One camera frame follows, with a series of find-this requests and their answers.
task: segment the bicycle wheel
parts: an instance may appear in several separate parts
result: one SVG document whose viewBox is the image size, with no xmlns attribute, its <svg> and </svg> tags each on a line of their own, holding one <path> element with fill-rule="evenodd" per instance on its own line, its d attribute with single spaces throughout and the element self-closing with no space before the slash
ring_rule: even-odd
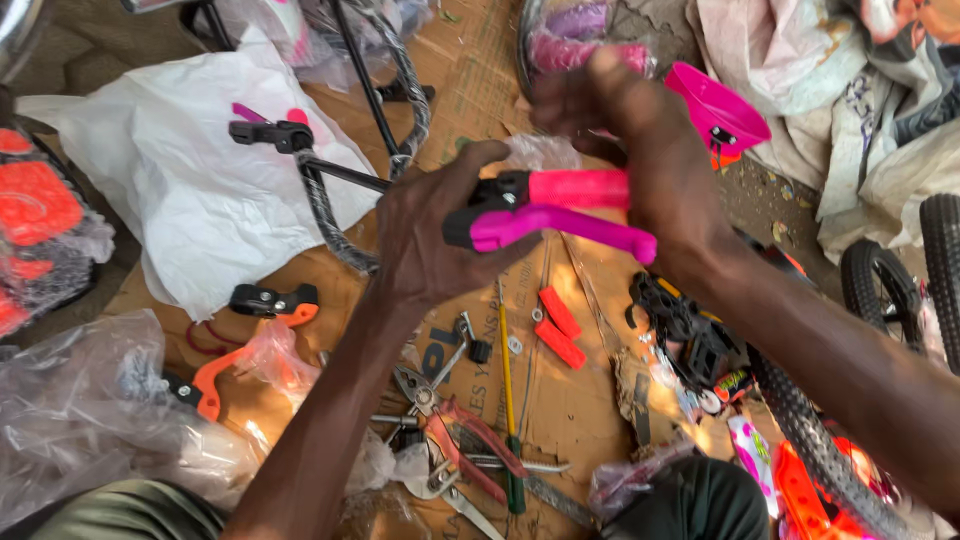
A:
<svg viewBox="0 0 960 540">
<path fill-rule="evenodd" d="M 947 364 L 960 375 L 960 197 L 939 193 L 920 205 L 930 297 L 944 337 Z"/>
<path fill-rule="evenodd" d="M 850 459 L 833 443 L 832 434 L 800 388 L 754 347 L 748 345 L 747 351 L 770 412 L 804 462 L 810 479 L 831 495 L 832 503 L 879 538 L 932 539 L 932 513 L 902 514 L 878 497 L 857 477 Z"/>
<path fill-rule="evenodd" d="M 922 350 L 920 292 L 893 253 L 860 240 L 843 253 L 840 278 L 847 310 L 914 351 Z"/>
</svg>

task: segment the screwdriver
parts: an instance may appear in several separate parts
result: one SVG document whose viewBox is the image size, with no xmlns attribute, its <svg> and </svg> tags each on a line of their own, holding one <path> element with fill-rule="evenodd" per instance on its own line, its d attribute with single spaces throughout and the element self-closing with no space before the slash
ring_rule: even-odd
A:
<svg viewBox="0 0 960 540">
<path fill-rule="evenodd" d="M 520 439 L 516 437 L 514 424 L 514 389 L 510 383 L 510 348 L 507 347 L 507 307 L 503 305 L 503 282 L 496 277 L 496 289 L 500 294 L 500 346 L 503 352 L 503 391 L 507 398 L 507 448 L 515 456 L 520 457 Z M 523 479 L 519 479 L 507 471 L 507 508 L 512 514 L 522 514 L 527 511 L 527 503 L 523 500 Z"/>
</svg>

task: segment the cardboard sheet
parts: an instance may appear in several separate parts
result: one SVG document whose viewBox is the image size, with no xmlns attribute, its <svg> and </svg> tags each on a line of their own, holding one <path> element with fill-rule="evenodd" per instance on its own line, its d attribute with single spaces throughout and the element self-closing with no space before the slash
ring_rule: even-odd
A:
<svg viewBox="0 0 960 540">
<path fill-rule="evenodd" d="M 519 2 L 444 0 L 443 7 L 463 18 L 452 23 L 437 17 L 409 45 L 421 82 L 437 89 L 431 105 L 434 117 L 430 137 L 417 156 L 418 165 L 426 170 L 452 160 L 465 141 L 531 131 L 526 113 L 514 106 L 519 97 L 514 65 Z M 320 86 L 308 86 L 307 92 L 360 146 L 378 173 L 385 176 L 387 154 L 359 94 L 338 94 Z M 403 138 L 411 125 L 409 107 L 387 104 L 385 109 L 396 137 Z M 609 213 L 605 217 L 623 220 L 622 214 Z M 348 237 L 361 247 L 375 249 L 372 213 L 352 228 Z M 585 503 L 590 475 L 597 465 L 628 459 L 638 449 L 642 452 L 644 444 L 663 442 L 672 435 L 674 426 L 685 422 L 672 391 L 650 379 L 644 358 L 653 357 L 647 345 L 637 340 L 646 329 L 641 325 L 640 329 L 630 330 L 623 319 L 623 310 L 630 304 L 628 284 L 639 266 L 628 254 L 580 238 L 568 240 L 569 247 L 559 234 L 548 233 L 537 250 L 503 276 L 503 284 L 510 334 L 523 343 L 522 353 L 512 358 L 522 455 L 539 461 L 572 462 L 574 466 L 568 472 L 544 478 Z M 588 288 L 593 291 L 596 311 L 591 309 L 575 263 L 580 265 Z M 316 319 L 296 328 L 298 351 L 303 360 L 319 365 L 318 353 L 335 347 L 365 281 L 326 248 L 317 248 L 293 258 L 261 283 L 290 291 L 301 282 L 318 287 L 321 308 Z M 567 367 L 533 333 L 531 311 L 538 306 L 538 291 L 548 284 L 557 289 L 583 329 L 576 344 L 587 354 L 588 361 L 579 371 Z M 151 298 L 142 271 L 137 268 L 106 313 L 142 307 L 154 309 L 167 334 L 166 360 L 170 369 L 189 379 L 197 367 L 214 358 L 188 346 L 184 337 L 190 324 L 188 317 Z M 485 366 L 467 359 L 460 361 L 439 391 L 446 397 L 455 395 L 461 406 L 503 434 L 503 377 L 492 286 L 431 311 L 420 328 L 416 340 L 418 359 L 411 367 L 431 378 L 443 367 L 455 349 L 453 321 L 463 310 L 469 312 L 478 336 L 493 343 L 493 355 Z M 255 323 L 251 317 L 223 310 L 216 314 L 212 326 L 221 335 L 245 341 L 251 337 Z M 194 338 L 201 347 L 222 345 L 203 328 L 195 330 Z M 279 438 L 291 417 L 285 397 L 253 376 L 236 372 L 221 375 L 217 387 L 223 402 L 220 422 L 241 432 L 256 426 L 272 443 Z M 402 396 L 388 387 L 379 412 L 399 413 L 407 406 Z M 762 405 L 751 407 L 759 415 L 765 412 Z M 773 439 L 771 442 L 779 441 L 772 421 L 757 424 L 768 439 Z M 709 454 L 723 459 L 732 456 L 725 422 L 707 419 L 699 428 L 685 428 Z M 505 536 L 580 538 L 590 533 L 529 493 L 527 512 L 513 517 L 475 486 L 461 487 Z M 433 529 L 434 538 L 482 537 L 443 501 L 410 503 Z M 391 536 L 386 531 L 378 537 Z"/>
</svg>

